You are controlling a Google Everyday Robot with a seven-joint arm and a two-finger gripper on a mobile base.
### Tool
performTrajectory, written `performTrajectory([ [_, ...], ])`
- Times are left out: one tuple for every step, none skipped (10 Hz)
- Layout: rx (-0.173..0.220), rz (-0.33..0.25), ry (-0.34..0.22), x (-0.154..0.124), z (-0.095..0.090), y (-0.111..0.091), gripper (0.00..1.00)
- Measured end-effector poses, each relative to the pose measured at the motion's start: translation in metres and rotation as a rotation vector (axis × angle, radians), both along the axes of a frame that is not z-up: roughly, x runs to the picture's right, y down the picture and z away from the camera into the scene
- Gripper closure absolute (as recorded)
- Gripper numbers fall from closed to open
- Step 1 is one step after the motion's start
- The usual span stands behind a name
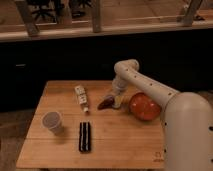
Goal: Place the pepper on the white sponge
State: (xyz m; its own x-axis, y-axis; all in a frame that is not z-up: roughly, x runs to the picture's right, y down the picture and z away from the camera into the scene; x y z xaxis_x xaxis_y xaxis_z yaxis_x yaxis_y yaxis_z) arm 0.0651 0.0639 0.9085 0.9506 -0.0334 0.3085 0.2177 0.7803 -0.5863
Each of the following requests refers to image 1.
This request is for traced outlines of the yellow tipped gripper finger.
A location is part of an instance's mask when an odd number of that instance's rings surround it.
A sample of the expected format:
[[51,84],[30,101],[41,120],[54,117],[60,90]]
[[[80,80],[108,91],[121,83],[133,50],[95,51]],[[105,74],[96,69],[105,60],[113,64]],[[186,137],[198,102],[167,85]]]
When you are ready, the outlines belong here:
[[122,104],[122,96],[121,95],[115,96],[113,107],[115,109],[118,109],[118,108],[120,108],[121,104]]

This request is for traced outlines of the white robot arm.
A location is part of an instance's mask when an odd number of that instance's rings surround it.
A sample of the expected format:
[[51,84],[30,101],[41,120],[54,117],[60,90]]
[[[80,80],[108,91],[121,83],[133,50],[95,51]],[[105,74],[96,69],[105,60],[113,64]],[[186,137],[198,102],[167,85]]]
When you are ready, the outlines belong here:
[[162,107],[164,171],[213,171],[213,107],[202,96],[180,92],[139,72],[136,59],[119,61],[116,94],[132,84]]

